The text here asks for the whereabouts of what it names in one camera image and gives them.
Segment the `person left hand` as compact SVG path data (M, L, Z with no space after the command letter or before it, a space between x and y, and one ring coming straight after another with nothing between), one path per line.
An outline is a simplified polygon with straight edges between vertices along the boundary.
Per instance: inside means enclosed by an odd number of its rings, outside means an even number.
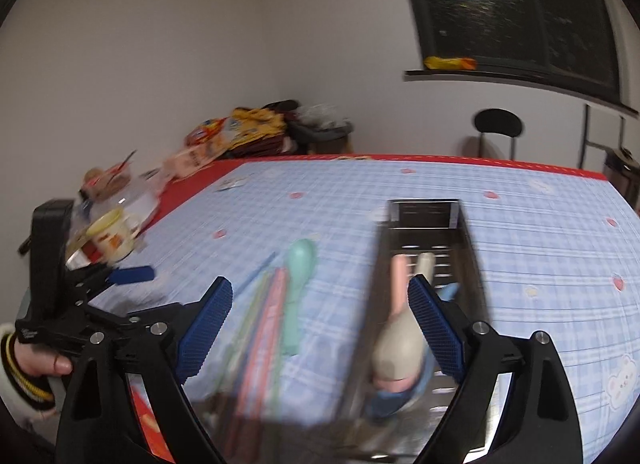
M29 376L68 375L73 371L73 363L55 350L36 344L22 344L17 340L14 344L15 361L21 371Z

